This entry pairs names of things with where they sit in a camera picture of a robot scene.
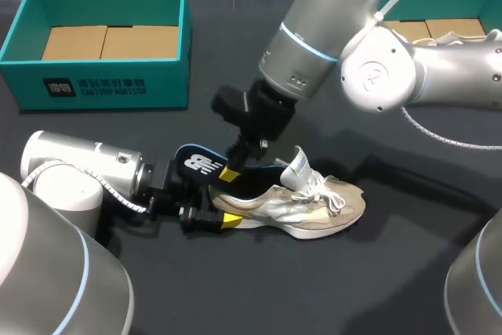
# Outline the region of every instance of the black table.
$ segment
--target black table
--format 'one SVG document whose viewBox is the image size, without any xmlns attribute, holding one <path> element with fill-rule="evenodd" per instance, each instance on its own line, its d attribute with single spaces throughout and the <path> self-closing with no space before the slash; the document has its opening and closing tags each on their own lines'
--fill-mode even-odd
<svg viewBox="0 0 502 335">
<path fill-rule="evenodd" d="M 224 151 L 238 130 L 209 102 L 221 84 L 250 85 L 291 1 L 190 0 L 186 111 L 21 114 L 0 82 L 0 171 L 20 179 L 24 144 L 39 129 L 142 151 L 147 160 L 187 142 Z M 0 0 L 0 41 L 18 4 Z M 502 144 L 497 113 L 411 112 L 446 137 Z M 501 202 L 502 155 L 440 144 L 399 111 L 357 111 L 336 73 L 299 104 L 267 157 L 292 158 L 294 144 L 323 173 L 364 189 L 369 204 L 361 220 L 338 235 L 299 242 L 272 228 L 184 235 L 174 220 L 141 228 L 114 217 L 104 243 L 133 281 L 133 335 L 448 333 L 446 273 Z"/>
</svg>

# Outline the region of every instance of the white sneaker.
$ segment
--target white sneaker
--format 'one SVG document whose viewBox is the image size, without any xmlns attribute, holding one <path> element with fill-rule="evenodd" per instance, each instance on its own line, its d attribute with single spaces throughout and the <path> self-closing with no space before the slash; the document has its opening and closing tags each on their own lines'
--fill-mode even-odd
<svg viewBox="0 0 502 335">
<path fill-rule="evenodd" d="M 274 175 L 281 185 L 268 185 L 260 195 L 249 197 L 249 192 L 255 191 L 250 186 L 260 186 Z M 360 188 L 332 176 L 323 177 L 310 167 L 300 147 L 287 167 L 262 168 L 253 179 L 236 178 L 231 195 L 209 188 L 216 208 L 243 217 L 237 228 L 271 225 L 298 239 L 316 239 L 352 225 L 366 207 Z"/>
</svg>

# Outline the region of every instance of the shoe insole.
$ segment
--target shoe insole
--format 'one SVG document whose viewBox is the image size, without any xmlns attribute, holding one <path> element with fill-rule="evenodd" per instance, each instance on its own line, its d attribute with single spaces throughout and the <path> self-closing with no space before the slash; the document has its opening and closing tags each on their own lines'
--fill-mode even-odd
<svg viewBox="0 0 502 335">
<path fill-rule="evenodd" d="M 283 166 L 248 166 L 232 182 L 220 179 L 227 165 L 223 155 L 197 144 L 182 145 L 175 154 L 178 174 L 197 184 L 211 185 L 240 199 L 253 199 L 265 193 L 274 184 L 281 185 Z"/>
</svg>

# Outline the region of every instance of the black bracket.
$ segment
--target black bracket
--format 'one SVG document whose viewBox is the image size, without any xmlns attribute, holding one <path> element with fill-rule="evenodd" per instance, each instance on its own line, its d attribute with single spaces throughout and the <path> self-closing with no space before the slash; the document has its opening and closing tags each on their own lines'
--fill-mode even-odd
<svg viewBox="0 0 502 335">
<path fill-rule="evenodd" d="M 267 142 L 277 140 L 295 114 L 296 100 L 274 90 L 263 79 L 254 81 L 243 92 L 221 86 L 212 102 L 212 109 L 240 129 L 237 141 L 228 148 L 228 166 L 241 169 L 248 158 L 259 160 L 267 150 Z"/>
</svg>

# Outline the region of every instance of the cardboard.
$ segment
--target cardboard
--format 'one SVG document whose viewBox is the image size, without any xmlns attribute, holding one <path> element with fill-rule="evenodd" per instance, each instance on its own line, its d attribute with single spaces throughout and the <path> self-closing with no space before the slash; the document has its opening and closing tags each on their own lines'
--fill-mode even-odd
<svg viewBox="0 0 502 335">
<path fill-rule="evenodd" d="M 436 39 L 454 31 L 465 37 L 477 37 L 486 35 L 478 19 L 443 19 L 427 20 L 427 27 L 431 37 Z"/>
<path fill-rule="evenodd" d="M 178 27 L 109 27 L 101 59 L 176 58 Z"/>
<path fill-rule="evenodd" d="M 410 43 L 431 37 L 425 21 L 386 21 L 385 25 L 402 35 Z"/>
<path fill-rule="evenodd" d="M 53 27 L 42 60 L 100 59 L 107 27 Z"/>
</svg>

